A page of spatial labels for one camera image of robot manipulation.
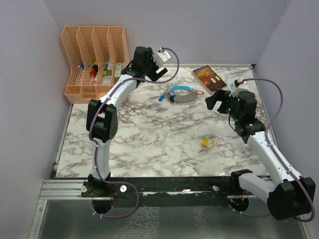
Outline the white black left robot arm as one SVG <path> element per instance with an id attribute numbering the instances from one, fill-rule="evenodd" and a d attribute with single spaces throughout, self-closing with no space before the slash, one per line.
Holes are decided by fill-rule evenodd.
<path id="1" fill-rule="evenodd" d="M 167 68 L 161 70 L 160 67 L 170 58 L 164 47 L 158 52 L 153 52 L 150 47 L 137 47 L 133 60 L 121 71 L 113 88 L 99 100 L 89 102 L 86 129 L 94 145 L 94 161 L 88 182 L 94 183 L 93 191 L 98 196 L 106 196 L 110 191 L 107 182 L 110 177 L 110 144 L 118 130 L 119 106 L 140 83 L 159 84 L 159 79 L 167 72 Z"/>

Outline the blue handled key ring organiser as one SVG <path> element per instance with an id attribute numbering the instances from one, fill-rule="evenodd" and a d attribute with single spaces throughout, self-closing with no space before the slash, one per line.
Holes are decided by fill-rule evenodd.
<path id="1" fill-rule="evenodd" d="M 196 90 L 189 86 L 172 86 L 168 87 L 164 93 L 160 96 L 159 102 L 162 102 L 164 99 L 168 100 L 169 103 L 186 105 L 191 104 L 197 101 Z"/>

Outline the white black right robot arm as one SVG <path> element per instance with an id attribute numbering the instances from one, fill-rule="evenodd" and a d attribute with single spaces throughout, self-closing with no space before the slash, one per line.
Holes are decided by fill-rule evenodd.
<path id="1" fill-rule="evenodd" d="M 290 166 L 270 140 L 266 127 L 255 116 L 255 94 L 241 91 L 233 97 L 230 91 L 217 90 L 205 102 L 208 110 L 217 102 L 221 103 L 217 111 L 234 120 L 234 131 L 259 157 L 272 179 L 267 182 L 248 169 L 234 171 L 229 182 L 230 191 L 235 195 L 249 191 L 267 204 L 276 220 L 313 214 L 316 184 Z"/>

